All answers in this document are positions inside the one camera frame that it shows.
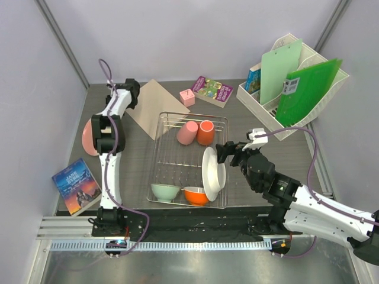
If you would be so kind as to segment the white ceramic plate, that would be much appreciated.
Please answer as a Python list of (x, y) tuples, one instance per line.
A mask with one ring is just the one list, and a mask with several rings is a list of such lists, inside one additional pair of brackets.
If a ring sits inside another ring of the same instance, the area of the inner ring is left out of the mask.
[(213, 202), (226, 184), (225, 164), (219, 164), (216, 151), (207, 147), (204, 150), (201, 168), (204, 192), (208, 200)]

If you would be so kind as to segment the orange mug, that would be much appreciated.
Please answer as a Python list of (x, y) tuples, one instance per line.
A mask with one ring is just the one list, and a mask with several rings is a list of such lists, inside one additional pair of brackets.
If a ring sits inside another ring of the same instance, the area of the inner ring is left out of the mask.
[(214, 124), (210, 120), (203, 120), (198, 123), (197, 142), (203, 146), (209, 146), (215, 135)]

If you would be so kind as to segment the pink plastic cup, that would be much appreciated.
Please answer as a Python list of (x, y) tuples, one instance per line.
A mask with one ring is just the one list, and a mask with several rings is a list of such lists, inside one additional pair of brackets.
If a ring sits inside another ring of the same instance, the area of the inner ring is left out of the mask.
[(178, 131), (176, 138), (179, 143), (187, 146), (194, 141), (197, 135), (197, 131), (198, 131), (198, 124), (195, 121), (188, 121)]

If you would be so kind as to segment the pink rimmed plate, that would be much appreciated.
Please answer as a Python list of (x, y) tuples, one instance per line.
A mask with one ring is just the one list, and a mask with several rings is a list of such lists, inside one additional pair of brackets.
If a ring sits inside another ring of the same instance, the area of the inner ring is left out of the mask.
[(90, 156), (97, 156), (98, 152), (94, 147), (92, 138), (92, 125), (91, 119), (87, 121), (82, 132), (82, 147), (85, 152)]

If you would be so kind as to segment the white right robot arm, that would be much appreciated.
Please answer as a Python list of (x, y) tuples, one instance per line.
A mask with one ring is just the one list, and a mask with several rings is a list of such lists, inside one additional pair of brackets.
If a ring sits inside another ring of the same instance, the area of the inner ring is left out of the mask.
[(378, 212), (351, 208), (311, 190), (296, 179), (275, 170), (259, 149), (245, 143), (217, 144), (217, 161), (232, 157), (249, 187), (272, 205), (267, 225), (279, 234), (284, 230), (305, 233), (340, 244), (359, 259), (378, 265)]

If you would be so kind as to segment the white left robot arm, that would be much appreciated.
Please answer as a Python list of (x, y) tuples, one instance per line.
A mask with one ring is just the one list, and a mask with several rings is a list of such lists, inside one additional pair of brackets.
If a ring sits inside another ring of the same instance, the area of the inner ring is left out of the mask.
[(126, 135), (122, 117), (128, 108), (138, 103), (140, 83), (126, 79), (124, 83), (107, 86), (111, 93), (106, 97), (103, 111), (91, 117), (92, 141), (101, 164), (102, 197), (93, 222), (95, 235), (122, 235), (126, 230), (126, 219), (121, 208), (120, 162), (126, 146)]

